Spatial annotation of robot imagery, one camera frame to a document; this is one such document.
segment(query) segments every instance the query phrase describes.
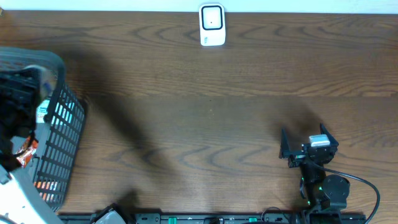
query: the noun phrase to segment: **black wire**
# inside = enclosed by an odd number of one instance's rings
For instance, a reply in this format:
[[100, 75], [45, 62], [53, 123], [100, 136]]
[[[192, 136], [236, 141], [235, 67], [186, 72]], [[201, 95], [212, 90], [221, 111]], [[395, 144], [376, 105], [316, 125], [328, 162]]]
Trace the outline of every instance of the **black wire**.
[[270, 210], [270, 209], [277, 209], [277, 210], [279, 210], [279, 212], [286, 218], [286, 220], [289, 222], [289, 218], [287, 218], [287, 216], [285, 215], [285, 213], [284, 212], [282, 212], [282, 210], [281, 209], [279, 209], [278, 207], [269, 207], [269, 208], [267, 208], [265, 211], [263, 211], [263, 213], [261, 214], [261, 221], [265, 221], [264, 220], [264, 215], [268, 212], [268, 210]]
[[376, 204], [374, 205], [374, 208], [373, 208], [372, 213], [370, 214], [370, 216], [368, 217], [368, 219], [364, 222], [364, 224], [368, 224], [368, 223], [371, 221], [371, 219], [373, 218], [374, 214], [376, 214], [377, 209], [379, 208], [379, 204], [380, 204], [380, 193], [379, 193], [379, 190], [377, 189], [377, 187], [376, 187], [375, 185], [373, 185], [372, 183], [370, 183], [369, 181], [364, 180], [364, 179], [362, 179], [362, 178], [356, 177], [356, 176], [351, 175], [351, 174], [346, 174], [346, 173], [343, 173], [343, 172], [339, 172], [339, 171], [327, 169], [327, 168], [324, 168], [324, 167], [322, 167], [322, 166], [320, 166], [320, 165], [314, 163], [314, 162], [311, 161], [311, 160], [309, 160], [309, 161], [310, 161], [310, 164], [311, 164], [311, 165], [315, 166], [316, 168], [318, 168], [318, 169], [320, 169], [320, 170], [323, 170], [323, 171], [326, 171], [326, 172], [331, 172], [331, 173], [333, 173], [333, 174], [342, 175], [342, 176], [345, 176], [345, 177], [349, 177], [349, 178], [352, 178], [352, 179], [354, 179], [354, 180], [358, 180], [358, 181], [360, 181], [360, 182], [362, 182], [362, 183], [368, 184], [370, 187], [373, 188], [373, 190], [374, 190], [375, 193], [376, 193]]

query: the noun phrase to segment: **black object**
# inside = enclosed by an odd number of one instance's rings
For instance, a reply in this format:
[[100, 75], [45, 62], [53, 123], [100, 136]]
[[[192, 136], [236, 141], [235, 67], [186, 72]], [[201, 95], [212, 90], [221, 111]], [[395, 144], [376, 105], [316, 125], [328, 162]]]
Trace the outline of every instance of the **black object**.
[[286, 218], [286, 220], [289, 220], [289, 218], [285, 215], [285, 213], [281, 209], [279, 209], [278, 207], [269, 207], [265, 211], [263, 211], [263, 213], [261, 214], [261, 221], [265, 221], [266, 220], [264, 218], [264, 216], [267, 215], [267, 213], [269, 213], [269, 211], [271, 211], [271, 210], [278, 210]]
[[224, 224], [224, 218], [223, 217], [205, 218], [203, 224]]
[[[290, 168], [300, 168], [302, 174], [300, 194], [308, 199], [310, 206], [291, 220], [292, 223], [345, 223], [340, 210], [347, 207], [349, 181], [340, 175], [362, 181], [375, 190], [377, 202], [372, 214], [365, 222], [369, 223], [379, 206], [380, 195], [377, 188], [359, 177], [324, 168], [323, 165], [334, 158], [339, 144], [322, 124], [320, 124], [320, 132], [327, 136], [329, 143], [302, 144], [301, 150], [291, 151], [286, 133], [282, 130], [279, 158], [287, 158]], [[339, 175], [326, 176], [325, 171]]]
[[[291, 213], [286, 214], [290, 221], [286, 220], [281, 213], [267, 213], [264, 215], [264, 221], [261, 221], [261, 216], [258, 213], [252, 214], [207, 214], [207, 215], [198, 215], [198, 214], [159, 214], [159, 213], [136, 213], [132, 214], [136, 220], [137, 224], [169, 224], [171, 218], [175, 218], [177, 220], [177, 224], [198, 224], [205, 223], [207, 220], [215, 220], [222, 218], [224, 224], [289, 224], [289, 223], [300, 223], [299, 213]], [[96, 215], [59, 215], [58, 217], [65, 224], [90, 224], [90, 220], [93, 219]], [[250, 219], [257, 219], [256, 222], [250, 222]], [[312, 224], [321, 224], [321, 223], [335, 223], [333, 222], [336, 217], [323, 214], [323, 215], [314, 215]], [[341, 215], [339, 217], [344, 224], [359, 224], [365, 222], [364, 215]]]
[[[40, 196], [56, 212], [68, 191], [85, 125], [85, 109], [65, 83], [66, 68], [59, 56], [46, 51], [0, 47], [0, 58], [1, 165], [8, 166], [8, 171], [21, 166], [11, 153], [12, 136], [35, 135], [39, 145], [25, 169]], [[24, 69], [29, 65], [44, 67], [57, 79], [52, 96], [47, 99], [44, 123], [36, 124], [36, 107], [40, 103], [39, 70]]]
[[90, 223], [96, 223], [100, 218], [102, 218], [104, 215], [106, 215], [109, 212], [115, 211], [117, 212], [120, 217], [124, 220], [126, 224], [135, 224], [136, 219], [134, 218], [134, 215], [130, 215], [126, 213], [121, 207], [116, 205], [115, 203], [111, 204], [110, 206], [106, 207], [99, 213], [97, 213], [95, 216], [90, 218]]

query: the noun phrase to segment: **plastic basket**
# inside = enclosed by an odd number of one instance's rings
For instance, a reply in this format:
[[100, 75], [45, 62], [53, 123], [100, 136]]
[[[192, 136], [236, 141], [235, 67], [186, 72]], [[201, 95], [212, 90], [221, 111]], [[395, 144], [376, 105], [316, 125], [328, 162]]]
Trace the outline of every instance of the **plastic basket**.
[[[47, 115], [37, 123], [39, 141], [34, 157], [25, 168], [40, 196], [53, 211], [64, 203], [76, 153], [85, 125], [85, 110], [65, 83], [65, 64], [46, 51], [0, 47], [0, 71], [20, 70], [28, 65], [49, 69], [57, 79], [57, 87], [45, 101]], [[13, 151], [24, 139], [14, 138]]]

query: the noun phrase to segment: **wood grain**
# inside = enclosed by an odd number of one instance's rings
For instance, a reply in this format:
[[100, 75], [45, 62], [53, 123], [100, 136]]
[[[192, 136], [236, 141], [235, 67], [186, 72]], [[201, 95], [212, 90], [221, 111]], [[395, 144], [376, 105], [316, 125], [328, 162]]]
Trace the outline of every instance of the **wood grain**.
[[[280, 129], [298, 144], [323, 122], [328, 167], [377, 185], [373, 223], [397, 223], [397, 19], [227, 14], [226, 44], [206, 48], [196, 13], [6, 11], [0, 45], [59, 54], [90, 105], [61, 212], [303, 208]], [[347, 211], [375, 199], [351, 181]]]

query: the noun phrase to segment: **black basket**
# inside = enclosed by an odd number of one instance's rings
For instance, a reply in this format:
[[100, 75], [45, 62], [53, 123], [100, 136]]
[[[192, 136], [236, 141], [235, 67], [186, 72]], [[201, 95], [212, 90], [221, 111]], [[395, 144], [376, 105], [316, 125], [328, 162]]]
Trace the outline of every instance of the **black basket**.
[[[40, 196], [56, 212], [65, 201], [85, 125], [85, 110], [65, 83], [65, 64], [59, 56], [45, 51], [0, 47], [0, 70], [20, 70], [28, 65], [45, 67], [57, 79], [52, 96], [43, 103], [47, 114], [35, 130], [39, 141], [36, 153], [25, 168]], [[12, 140], [14, 152], [24, 140]]]

